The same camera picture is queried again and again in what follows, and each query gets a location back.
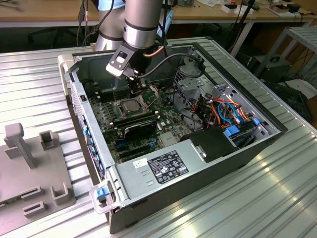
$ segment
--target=metal workbench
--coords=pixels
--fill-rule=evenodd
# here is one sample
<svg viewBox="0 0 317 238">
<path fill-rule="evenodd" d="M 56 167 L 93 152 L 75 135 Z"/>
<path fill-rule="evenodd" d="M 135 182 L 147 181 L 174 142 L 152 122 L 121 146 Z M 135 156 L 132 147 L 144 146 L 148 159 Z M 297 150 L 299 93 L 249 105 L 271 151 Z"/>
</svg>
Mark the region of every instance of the metal workbench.
<svg viewBox="0 0 317 238">
<path fill-rule="evenodd" d="M 274 43 L 273 47 L 270 49 L 264 60 L 261 62 L 257 70 L 255 71 L 255 76 L 258 77 L 263 72 L 265 66 L 272 58 L 272 56 L 275 54 L 277 49 L 282 45 L 286 37 L 292 37 L 293 40 L 282 53 L 281 56 L 283 58 L 286 59 L 286 57 L 289 55 L 292 48 L 295 46 L 297 42 L 301 43 L 307 49 L 317 54 L 317 27 L 286 27 L 282 34 L 279 36 L 279 38 L 276 40 L 276 42 Z M 317 61 L 306 71 L 306 73 L 304 73 L 304 77 L 316 67 Z"/>
<path fill-rule="evenodd" d="M 86 48 L 0 55 L 0 133 L 13 121 L 26 137 L 51 129 L 59 134 L 76 203 L 4 237 L 316 237 L 317 131 L 252 76 L 214 41 L 198 42 L 288 128 L 248 165 L 166 207 L 138 224 L 109 235 L 104 215 L 88 196 L 92 185 L 67 110 L 56 57 Z M 223 79 L 209 65 L 218 83 Z"/>
</svg>

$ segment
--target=blue cable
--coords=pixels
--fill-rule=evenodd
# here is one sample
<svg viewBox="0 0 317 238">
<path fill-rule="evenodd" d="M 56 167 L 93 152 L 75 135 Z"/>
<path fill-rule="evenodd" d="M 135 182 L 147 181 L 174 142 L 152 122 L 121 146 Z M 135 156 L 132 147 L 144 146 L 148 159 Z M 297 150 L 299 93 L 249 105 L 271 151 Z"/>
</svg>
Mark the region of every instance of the blue cable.
<svg viewBox="0 0 317 238">
<path fill-rule="evenodd" d="M 222 115 L 222 113 L 221 113 L 221 108 L 220 108 L 220 106 L 221 106 L 221 104 L 223 104 L 223 103 L 224 103 L 224 104 L 227 104 L 227 105 L 229 105 L 229 107 L 231 107 L 231 109 L 233 110 L 235 116 L 237 117 L 237 119 L 238 119 L 239 121 L 244 122 L 243 118 L 237 114 L 237 112 L 236 112 L 236 110 L 234 109 L 234 107 L 233 107 L 230 103 L 228 103 L 228 102 L 222 102 L 222 103 L 220 103 L 220 104 L 218 105 L 218 113 L 219 113 L 219 116 L 220 116 L 223 120 L 229 122 L 230 125 L 232 125 L 232 122 L 231 122 L 230 120 L 224 118 L 223 115 Z"/>
<path fill-rule="evenodd" d="M 218 113 L 219 113 L 219 116 L 221 117 L 221 119 L 225 120 L 226 122 L 230 123 L 230 125 L 232 125 L 232 122 L 229 121 L 228 119 L 224 118 L 222 113 L 221 113 L 221 110 L 220 110 L 220 105 L 221 103 L 218 105 Z"/>
</svg>

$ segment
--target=blue drive bracket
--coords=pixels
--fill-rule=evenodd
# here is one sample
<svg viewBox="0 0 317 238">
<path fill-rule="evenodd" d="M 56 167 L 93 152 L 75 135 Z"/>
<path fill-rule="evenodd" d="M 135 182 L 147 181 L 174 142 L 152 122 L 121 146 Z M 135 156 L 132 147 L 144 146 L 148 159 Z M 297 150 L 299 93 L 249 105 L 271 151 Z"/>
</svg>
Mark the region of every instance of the blue drive bracket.
<svg viewBox="0 0 317 238">
<path fill-rule="evenodd" d="M 234 135 L 236 133 L 239 133 L 240 130 L 235 125 L 232 125 L 232 126 L 226 127 L 224 132 L 227 134 L 227 136 L 232 136 L 232 135 Z"/>
</svg>

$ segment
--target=warning label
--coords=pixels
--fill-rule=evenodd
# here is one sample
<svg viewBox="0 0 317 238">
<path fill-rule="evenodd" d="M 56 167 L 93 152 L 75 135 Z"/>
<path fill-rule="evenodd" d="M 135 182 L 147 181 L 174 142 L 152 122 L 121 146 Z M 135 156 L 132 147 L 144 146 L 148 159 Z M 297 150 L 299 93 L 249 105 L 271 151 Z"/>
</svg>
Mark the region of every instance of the warning label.
<svg viewBox="0 0 317 238">
<path fill-rule="evenodd" d="M 148 164 L 160 184 L 188 173 L 188 169 L 176 150 L 148 160 Z"/>
</svg>

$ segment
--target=gray plastic stand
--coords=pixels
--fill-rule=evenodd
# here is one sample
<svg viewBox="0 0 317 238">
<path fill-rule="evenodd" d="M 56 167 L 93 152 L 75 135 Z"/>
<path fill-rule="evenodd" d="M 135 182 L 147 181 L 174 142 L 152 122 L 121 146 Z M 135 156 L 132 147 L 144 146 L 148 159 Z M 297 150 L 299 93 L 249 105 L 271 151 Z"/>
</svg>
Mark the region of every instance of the gray plastic stand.
<svg viewBox="0 0 317 238">
<path fill-rule="evenodd" d="M 76 201 L 58 135 L 23 136 L 20 123 L 8 125 L 0 146 L 0 235 Z"/>
</svg>

